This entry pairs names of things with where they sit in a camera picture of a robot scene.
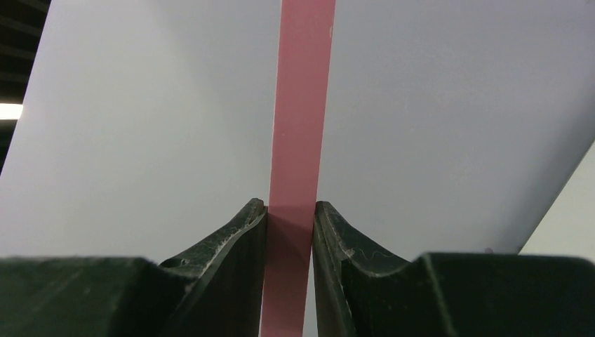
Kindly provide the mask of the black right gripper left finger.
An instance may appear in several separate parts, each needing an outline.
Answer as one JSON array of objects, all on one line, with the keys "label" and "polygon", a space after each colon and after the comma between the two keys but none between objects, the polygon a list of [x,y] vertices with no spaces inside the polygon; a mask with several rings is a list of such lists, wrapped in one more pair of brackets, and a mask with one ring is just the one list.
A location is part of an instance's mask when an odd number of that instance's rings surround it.
[{"label": "black right gripper left finger", "polygon": [[156,264],[141,257],[1,260],[2,336],[256,336],[267,209]]}]

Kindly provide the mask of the pink wooden picture frame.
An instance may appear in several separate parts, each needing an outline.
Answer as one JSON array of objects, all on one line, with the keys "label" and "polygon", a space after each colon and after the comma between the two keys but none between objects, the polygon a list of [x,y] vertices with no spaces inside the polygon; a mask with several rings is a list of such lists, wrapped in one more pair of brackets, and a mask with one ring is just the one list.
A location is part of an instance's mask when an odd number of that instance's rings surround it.
[{"label": "pink wooden picture frame", "polygon": [[303,332],[334,16],[334,1],[281,4],[263,336]]}]

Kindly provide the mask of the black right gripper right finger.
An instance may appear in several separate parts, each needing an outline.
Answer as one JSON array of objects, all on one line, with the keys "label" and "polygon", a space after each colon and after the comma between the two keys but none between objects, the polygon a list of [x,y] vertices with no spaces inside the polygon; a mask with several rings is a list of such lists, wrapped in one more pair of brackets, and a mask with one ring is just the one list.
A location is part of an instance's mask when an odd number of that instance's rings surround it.
[{"label": "black right gripper right finger", "polygon": [[593,336],[594,265],[563,256],[424,253],[407,261],[316,204],[320,336]]}]

